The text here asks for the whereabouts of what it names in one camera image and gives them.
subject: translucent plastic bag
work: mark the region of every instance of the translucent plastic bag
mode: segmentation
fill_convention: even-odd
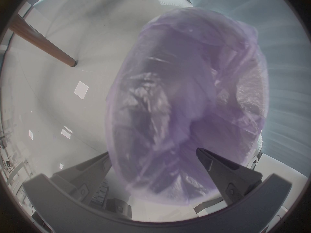
[[[268,107],[256,30],[200,8],[146,24],[107,96],[112,165],[134,196],[202,202],[217,189],[196,157],[206,148],[246,165]]]

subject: white rectangle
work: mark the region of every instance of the white rectangle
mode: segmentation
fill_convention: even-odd
[[[66,130],[68,130],[70,133],[72,133],[72,131],[71,131],[70,129],[68,129],[65,125],[64,125],[64,128],[65,128]]]
[[[66,130],[62,129],[62,134],[68,139],[70,139],[71,134],[69,134]]]
[[[89,87],[86,84],[79,81],[79,83],[75,89],[75,94],[78,95],[80,98],[84,99],[85,94],[86,94],[88,89],[89,89]]]
[[[29,137],[31,138],[31,139],[33,139],[33,133],[31,132],[31,130],[29,130]]]

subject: brown wooden pole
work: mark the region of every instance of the brown wooden pole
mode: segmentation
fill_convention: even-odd
[[[20,15],[17,14],[15,16],[9,29],[29,43],[53,56],[54,58],[64,62],[71,67],[76,66],[76,61],[72,57],[64,53],[52,42],[47,40],[42,34],[30,26],[23,18],[21,18]]]

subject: white wall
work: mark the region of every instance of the white wall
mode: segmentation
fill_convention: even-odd
[[[265,180],[270,174],[275,173],[292,183],[292,188],[283,203],[286,209],[290,209],[308,180],[306,176],[295,169],[292,169],[266,154],[262,154],[255,170],[262,173],[262,180]]]

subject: trash bag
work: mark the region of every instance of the trash bag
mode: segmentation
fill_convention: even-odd
[[[196,149],[247,165],[267,83],[255,28],[201,8],[147,23],[106,98],[107,148],[126,189],[163,204],[215,196]]]

